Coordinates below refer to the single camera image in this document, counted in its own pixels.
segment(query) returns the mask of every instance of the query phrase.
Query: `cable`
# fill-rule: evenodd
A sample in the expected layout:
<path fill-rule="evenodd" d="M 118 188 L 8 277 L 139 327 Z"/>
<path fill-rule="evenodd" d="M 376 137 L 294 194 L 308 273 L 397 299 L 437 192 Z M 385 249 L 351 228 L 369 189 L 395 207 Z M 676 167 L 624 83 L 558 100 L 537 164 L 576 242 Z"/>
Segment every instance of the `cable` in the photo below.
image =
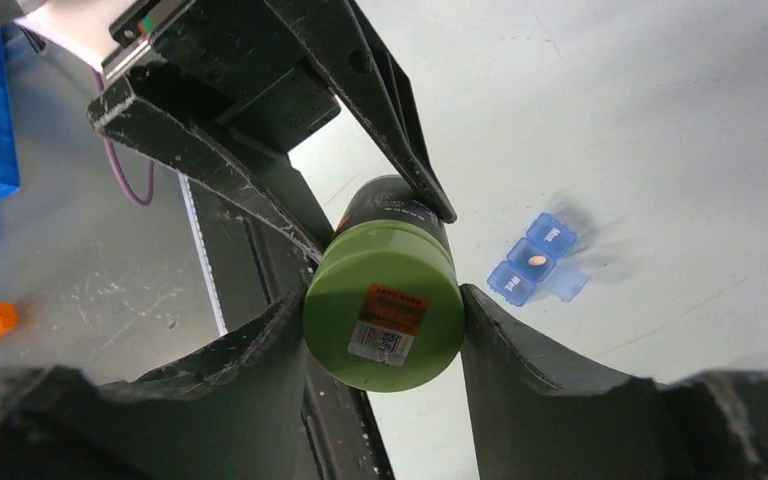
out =
<path fill-rule="evenodd" d="M 95 86 L 98 89 L 98 93 L 104 92 L 104 80 L 101 75 L 93 70 L 93 79 L 95 80 Z M 110 168 L 113 170 L 113 176 L 116 177 L 116 181 L 119 182 L 119 187 L 122 188 L 122 193 L 128 197 L 131 202 L 145 207 L 149 205 L 154 199 L 154 160 L 148 161 L 148 179 L 146 180 L 146 196 L 140 198 L 134 193 L 134 189 L 131 188 L 131 184 L 128 183 L 128 179 L 125 178 L 125 172 L 122 171 L 122 164 L 119 163 L 119 156 L 116 154 L 116 148 L 113 146 L 113 142 L 108 139 L 104 140 L 104 151 L 107 152 L 107 160 L 110 162 Z"/>

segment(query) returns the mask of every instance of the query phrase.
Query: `white strip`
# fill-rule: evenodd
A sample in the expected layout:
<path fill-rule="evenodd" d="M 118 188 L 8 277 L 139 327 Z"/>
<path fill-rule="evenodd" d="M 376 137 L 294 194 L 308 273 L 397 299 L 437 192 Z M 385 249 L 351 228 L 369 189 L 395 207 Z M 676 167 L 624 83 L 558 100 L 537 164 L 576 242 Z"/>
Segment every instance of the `white strip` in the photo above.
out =
<path fill-rule="evenodd" d="M 201 227 L 198 223 L 196 206 L 193 203 L 193 192 L 190 190 L 190 181 L 184 175 L 178 174 L 178 181 L 181 182 L 181 193 L 184 195 L 184 205 L 187 207 L 187 218 L 190 219 L 190 229 L 193 231 L 193 239 L 196 242 L 196 250 L 201 262 L 201 271 L 204 274 L 204 283 L 207 285 L 207 295 L 210 298 L 210 306 L 213 308 L 213 318 L 216 320 L 216 328 L 219 330 L 219 336 L 228 333 L 228 326 L 225 325 L 225 318 L 222 316 L 222 309 L 219 307 L 219 296 L 216 294 L 216 284 L 213 282 L 213 270 L 210 268 L 210 261 L 207 259 L 207 250 L 204 248 L 204 238 L 201 235 Z"/>

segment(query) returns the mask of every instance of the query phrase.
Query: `screw hole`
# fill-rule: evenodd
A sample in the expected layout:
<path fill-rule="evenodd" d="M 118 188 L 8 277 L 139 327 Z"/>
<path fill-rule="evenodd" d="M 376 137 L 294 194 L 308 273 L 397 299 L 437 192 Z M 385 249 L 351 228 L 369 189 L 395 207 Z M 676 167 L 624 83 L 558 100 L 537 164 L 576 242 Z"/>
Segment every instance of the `screw hole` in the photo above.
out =
<path fill-rule="evenodd" d="M 349 55 L 349 65 L 361 75 L 372 72 L 372 59 L 363 50 L 355 50 Z"/>

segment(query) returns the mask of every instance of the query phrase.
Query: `barcode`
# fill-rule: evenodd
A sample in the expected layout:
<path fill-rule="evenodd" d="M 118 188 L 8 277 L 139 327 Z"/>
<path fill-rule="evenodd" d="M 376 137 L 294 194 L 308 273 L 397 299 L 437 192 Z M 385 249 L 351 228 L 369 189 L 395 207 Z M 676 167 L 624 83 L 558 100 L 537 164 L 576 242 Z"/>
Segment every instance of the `barcode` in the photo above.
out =
<path fill-rule="evenodd" d="M 392 367 L 404 366 L 414 337 L 358 322 L 348 352 Z"/>

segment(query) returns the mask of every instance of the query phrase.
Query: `green lid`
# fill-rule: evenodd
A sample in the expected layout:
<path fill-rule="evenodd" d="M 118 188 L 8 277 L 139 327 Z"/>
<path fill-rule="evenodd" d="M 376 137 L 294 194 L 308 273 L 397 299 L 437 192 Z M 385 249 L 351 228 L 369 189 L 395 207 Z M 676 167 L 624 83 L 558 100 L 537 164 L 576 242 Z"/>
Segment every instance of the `green lid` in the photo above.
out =
<path fill-rule="evenodd" d="M 428 382 L 457 355 L 464 329 L 448 253 L 400 221 L 366 222 L 337 237 L 305 299 L 311 353 L 362 390 L 397 392 Z"/>

